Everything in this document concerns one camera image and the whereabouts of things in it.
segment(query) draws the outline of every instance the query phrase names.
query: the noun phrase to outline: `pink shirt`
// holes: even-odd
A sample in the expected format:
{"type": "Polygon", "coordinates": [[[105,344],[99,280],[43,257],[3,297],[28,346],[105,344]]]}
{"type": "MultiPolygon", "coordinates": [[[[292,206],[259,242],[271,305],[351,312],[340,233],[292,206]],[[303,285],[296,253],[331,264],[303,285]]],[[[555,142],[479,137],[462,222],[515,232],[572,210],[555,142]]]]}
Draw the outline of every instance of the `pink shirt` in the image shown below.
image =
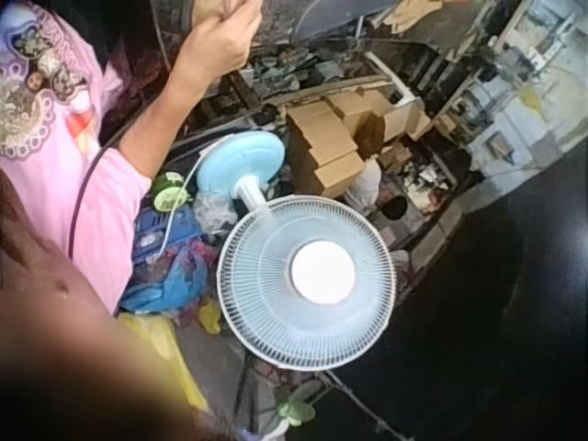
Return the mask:
{"type": "MultiPolygon", "coordinates": [[[[75,201],[121,90],[109,66],[61,19],[12,4],[0,17],[0,166],[39,235],[67,253],[75,201]]],[[[151,180],[114,149],[92,174],[73,262],[113,312],[131,271],[133,222],[151,180]]]]}

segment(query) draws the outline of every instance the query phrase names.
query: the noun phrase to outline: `blue crate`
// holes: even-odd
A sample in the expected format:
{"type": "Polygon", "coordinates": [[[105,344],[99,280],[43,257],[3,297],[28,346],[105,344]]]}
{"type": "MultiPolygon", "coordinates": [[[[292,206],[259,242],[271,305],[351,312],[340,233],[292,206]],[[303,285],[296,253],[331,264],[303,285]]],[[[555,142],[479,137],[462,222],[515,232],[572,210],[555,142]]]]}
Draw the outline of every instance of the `blue crate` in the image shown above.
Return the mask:
{"type": "MultiPolygon", "coordinates": [[[[139,241],[145,234],[153,232],[165,233],[170,213],[160,213],[154,209],[143,209],[135,221],[135,242],[132,249],[132,263],[141,264],[145,259],[159,251],[164,238],[154,243],[140,247],[139,241]]],[[[172,228],[165,249],[187,241],[202,234],[200,224],[194,216],[194,212],[188,205],[183,205],[175,211],[172,220],[172,228]]]]}

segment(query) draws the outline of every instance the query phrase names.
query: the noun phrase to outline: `electric fan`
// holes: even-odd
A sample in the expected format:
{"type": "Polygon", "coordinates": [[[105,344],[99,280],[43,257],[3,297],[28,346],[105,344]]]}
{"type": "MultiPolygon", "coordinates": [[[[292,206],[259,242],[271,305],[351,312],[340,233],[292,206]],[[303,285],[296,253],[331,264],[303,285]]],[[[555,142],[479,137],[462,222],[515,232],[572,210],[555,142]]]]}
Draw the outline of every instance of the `electric fan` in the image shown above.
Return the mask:
{"type": "Polygon", "coordinates": [[[384,242],[358,213],[327,198],[266,202],[260,185],[282,165],[267,132],[225,138],[198,165],[198,190],[241,198],[250,212],[224,245],[220,305],[255,355],[299,371],[365,353],[390,318],[396,277],[384,242]]]}

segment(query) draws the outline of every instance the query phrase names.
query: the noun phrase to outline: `blue plastic bag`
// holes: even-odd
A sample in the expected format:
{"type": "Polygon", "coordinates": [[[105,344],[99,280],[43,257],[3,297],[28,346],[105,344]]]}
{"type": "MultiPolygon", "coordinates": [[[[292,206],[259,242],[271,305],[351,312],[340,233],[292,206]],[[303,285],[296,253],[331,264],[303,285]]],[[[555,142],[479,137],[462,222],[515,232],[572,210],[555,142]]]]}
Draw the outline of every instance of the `blue plastic bag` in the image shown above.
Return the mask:
{"type": "Polygon", "coordinates": [[[177,310],[202,295],[207,287],[208,269],[198,253],[184,246],[175,257],[163,282],[148,283],[127,288],[119,306],[127,311],[161,312],[177,310]],[[187,259],[193,259],[195,269],[191,276],[183,268],[187,259]]]}

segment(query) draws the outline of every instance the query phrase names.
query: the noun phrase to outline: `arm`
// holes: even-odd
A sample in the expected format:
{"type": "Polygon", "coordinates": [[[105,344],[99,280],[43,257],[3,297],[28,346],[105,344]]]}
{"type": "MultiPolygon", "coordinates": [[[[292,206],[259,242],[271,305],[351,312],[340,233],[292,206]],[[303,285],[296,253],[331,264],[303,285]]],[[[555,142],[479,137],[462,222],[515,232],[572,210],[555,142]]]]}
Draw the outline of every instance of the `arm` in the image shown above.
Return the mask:
{"type": "Polygon", "coordinates": [[[209,18],[187,37],[164,91],[120,141],[120,153],[141,175],[155,177],[177,131],[209,85],[247,62],[261,4],[245,0],[225,21],[209,18]]]}

